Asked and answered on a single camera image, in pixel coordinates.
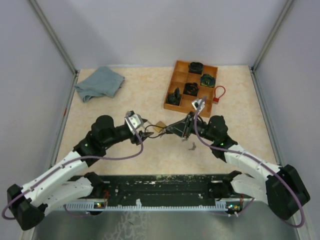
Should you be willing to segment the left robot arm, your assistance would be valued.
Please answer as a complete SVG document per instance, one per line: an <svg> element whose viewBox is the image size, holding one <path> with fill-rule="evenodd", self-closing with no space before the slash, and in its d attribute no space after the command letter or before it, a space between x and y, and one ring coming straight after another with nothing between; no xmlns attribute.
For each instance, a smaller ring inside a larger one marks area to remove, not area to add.
<svg viewBox="0 0 320 240"><path fill-rule="evenodd" d="M146 122L147 119L133 111L127 112L120 126L115 126L109 115L99 116L85 138L60 162L23 186L13 184L7 189L7 205L1 212L2 218L17 221L26 231L71 201L88 196L101 197L104 183L96 173L87 173L76 181L71 178L99 160L115 160L106 156L106 151L115 144L131 140L142 146L149 135L138 129Z"/></svg>

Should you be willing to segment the black cable lock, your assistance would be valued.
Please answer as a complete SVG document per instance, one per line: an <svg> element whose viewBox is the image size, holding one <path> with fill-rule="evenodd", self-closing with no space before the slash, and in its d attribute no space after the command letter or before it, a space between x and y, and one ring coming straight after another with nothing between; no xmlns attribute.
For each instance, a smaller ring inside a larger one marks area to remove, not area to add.
<svg viewBox="0 0 320 240"><path fill-rule="evenodd" d="M156 138L158 138L158 136L159 136L159 134L160 134L160 133L156 132L156 131L153 129L154 126L155 126L154 124L150 124L150 125L146 126L145 129L144 129L145 132L153 132L153 135L150 136L150 137L148 137L148 138L150 138L150 139L156 139Z"/></svg>

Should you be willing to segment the brass padlock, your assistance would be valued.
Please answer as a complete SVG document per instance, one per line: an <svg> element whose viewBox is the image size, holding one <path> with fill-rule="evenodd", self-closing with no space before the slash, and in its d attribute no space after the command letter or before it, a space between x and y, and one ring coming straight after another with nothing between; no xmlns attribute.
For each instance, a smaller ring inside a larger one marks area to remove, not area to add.
<svg viewBox="0 0 320 240"><path fill-rule="evenodd" d="M157 132L157 133L161 133L163 132L163 130L166 128L166 124L162 121L158 121L154 126L153 129Z"/></svg>

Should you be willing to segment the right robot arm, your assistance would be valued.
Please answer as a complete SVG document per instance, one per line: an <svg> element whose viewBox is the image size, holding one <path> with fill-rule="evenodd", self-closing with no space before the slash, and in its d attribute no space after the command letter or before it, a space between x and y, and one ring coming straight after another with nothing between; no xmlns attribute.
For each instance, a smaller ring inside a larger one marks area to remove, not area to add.
<svg viewBox="0 0 320 240"><path fill-rule="evenodd" d="M244 150L228 135L223 116L214 115L209 122L204 122L190 112L184 119L167 126L165 131L184 139L195 134L202 143L209 140L209 148L216 158L245 171L223 185L227 197L248 195L267 204L282 220L290 219L296 212L305 216L303 206L311 197L298 171L290 164L272 164Z"/></svg>

